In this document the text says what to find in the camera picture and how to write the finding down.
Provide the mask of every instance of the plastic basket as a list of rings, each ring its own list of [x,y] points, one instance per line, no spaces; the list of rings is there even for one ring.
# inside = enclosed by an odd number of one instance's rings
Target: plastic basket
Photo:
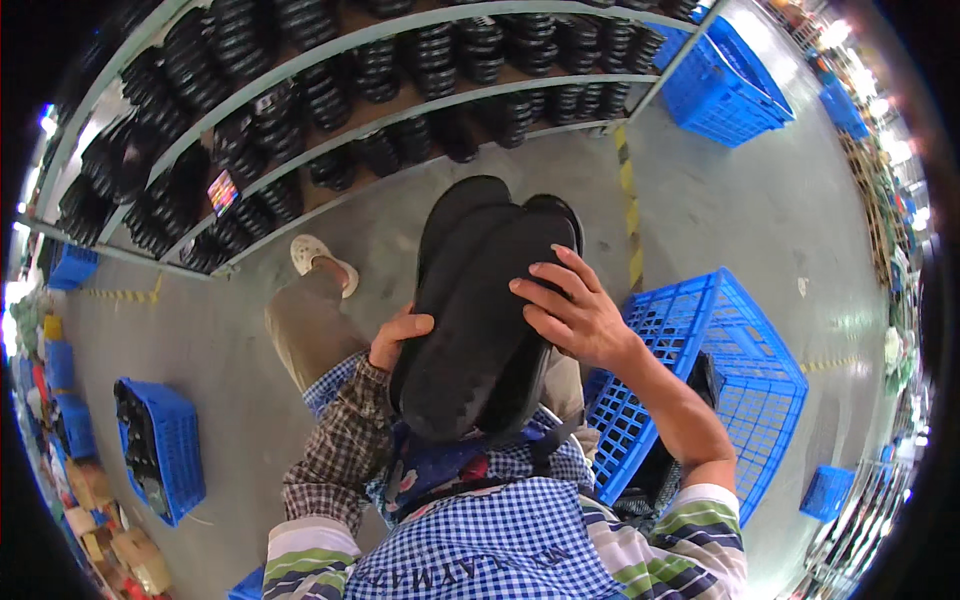
[[[54,394],[60,407],[63,428],[66,429],[67,448],[70,458],[87,458],[97,455],[97,443],[93,438],[93,422],[84,401],[76,394]]]
[[[73,347],[64,341],[43,343],[44,379],[51,390],[72,390],[74,383]]]
[[[74,290],[97,270],[100,255],[72,244],[63,244],[54,254],[47,287],[55,290]]]
[[[160,518],[167,525],[176,527],[183,516],[206,497],[197,411],[193,404],[165,385],[130,381],[127,377],[121,377],[120,381],[143,401],[150,412],[161,484],[170,510],[169,517]],[[123,423],[118,423],[118,426],[121,449],[126,455],[127,426]],[[127,477],[136,495],[149,506],[146,494],[129,469]]]
[[[227,600],[260,600],[263,597],[263,574],[266,565],[262,564],[243,581],[227,591]]]
[[[697,358],[716,297],[716,274],[634,294],[623,320],[680,379]],[[612,373],[594,370],[585,385],[588,423],[600,431],[593,461],[597,496],[613,504],[657,440],[657,428],[639,400]]]
[[[870,134],[853,99],[839,81],[827,85],[820,92],[820,102],[827,110],[833,125],[847,132],[853,139],[863,139]]]
[[[856,471],[820,465],[806,489],[800,512],[829,523],[838,516],[847,501]]]
[[[656,24],[647,27],[666,36],[654,57],[662,70],[690,33]],[[795,119],[763,62],[722,16],[666,81],[663,97],[679,127],[730,148]]]
[[[736,495],[745,524],[780,467],[806,399],[799,365],[726,268],[632,296],[624,320],[680,379],[698,351],[711,354],[722,384],[717,415],[737,450]],[[600,431],[597,495],[612,504],[633,478],[657,430],[640,400],[605,371],[585,385],[588,422]]]

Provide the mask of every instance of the leg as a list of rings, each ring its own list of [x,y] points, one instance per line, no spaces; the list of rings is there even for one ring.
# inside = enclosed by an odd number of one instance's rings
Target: leg
[[[280,289],[264,311],[276,353],[301,393],[367,345],[340,312],[343,289],[334,270],[321,265]]]
[[[563,356],[553,348],[546,375],[543,377],[543,406],[550,409],[560,420],[569,420],[584,410],[584,386],[580,380],[580,363]],[[584,423],[573,437],[580,442],[587,460],[596,456],[600,432]]]

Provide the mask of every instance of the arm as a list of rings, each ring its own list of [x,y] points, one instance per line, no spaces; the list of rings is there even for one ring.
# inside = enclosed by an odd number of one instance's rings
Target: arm
[[[423,335],[433,319],[409,305],[383,325],[369,356],[317,418],[301,458],[283,477],[287,522],[270,532],[264,597],[340,597],[367,504],[366,483],[389,458],[387,381],[401,340]]]
[[[623,323],[587,263],[568,248],[554,251],[566,268],[538,263],[530,273],[560,286],[567,298],[527,279],[510,284],[533,303],[524,307],[527,323],[567,354],[613,372],[634,391],[663,445],[684,467],[684,487],[710,483],[734,492],[736,453],[723,424]]]

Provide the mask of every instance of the worker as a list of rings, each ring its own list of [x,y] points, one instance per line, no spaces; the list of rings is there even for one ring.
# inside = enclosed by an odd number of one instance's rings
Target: worker
[[[317,424],[283,478],[287,521],[270,533],[266,600],[742,597],[736,455],[726,430],[624,324],[583,259],[554,250],[565,267],[534,264],[530,274],[568,298],[530,279],[510,282],[530,302],[526,322],[561,352],[531,425],[547,437],[562,426],[557,413],[583,420],[578,365],[567,357],[613,372],[642,398],[684,470],[652,537],[594,499],[597,434],[584,426],[564,436],[548,473],[535,470],[524,441],[490,446],[468,436],[419,452],[396,444],[391,369],[402,341],[429,333],[433,318],[408,306],[367,345],[339,309],[357,287],[356,270],[301,235],[291,246],[301,277],[276,293],[266,322]],[[392,530],[362,555],[356,536],[371,501]]]

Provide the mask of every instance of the gray floor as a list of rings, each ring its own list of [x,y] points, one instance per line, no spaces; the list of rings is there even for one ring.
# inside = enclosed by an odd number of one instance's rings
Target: gray floor
[[[729,150],[674,126],[655,102],[628,129],[640,190],[644,288],[729,267],[798,362],[842,359],[808,376],[798,429],[745,530],[750,584],[773,597],[802,566],[816,522],[797,508],[817,465],[851,467],[885,435],[880,402],[886,304],[870,261],[864,216],[812,75],[752,3],[727,15],[761,54],[797,113],[785,130]],[[303,228],[355,265],[361,284],[345,310],[368,335],[413,291],[416,251],[432,203],[452,182],[501,177],[515,198],[552,192],[580,213],[586,257],[616,300],[629,291],[622,192],[611,138],[548,136],[474,163],[443,160],[380,182]],[[262,562],[283,519],[279,482],[311,426],[263,327],[263,306],[291,280],[295,233],[251,256],[230,281],[165,276],[159,303],[72,294],[65,327],[81,392],[113,487],[170,566],[178,599],[222,597]],[[105,260],[89,286],[150,290],[156,272]],[[168,383],[200,417],[206,500],[177,529],[145,510],[126,481],[111,386],[119,376]],[[381,533],[369,519],[362,546]]]

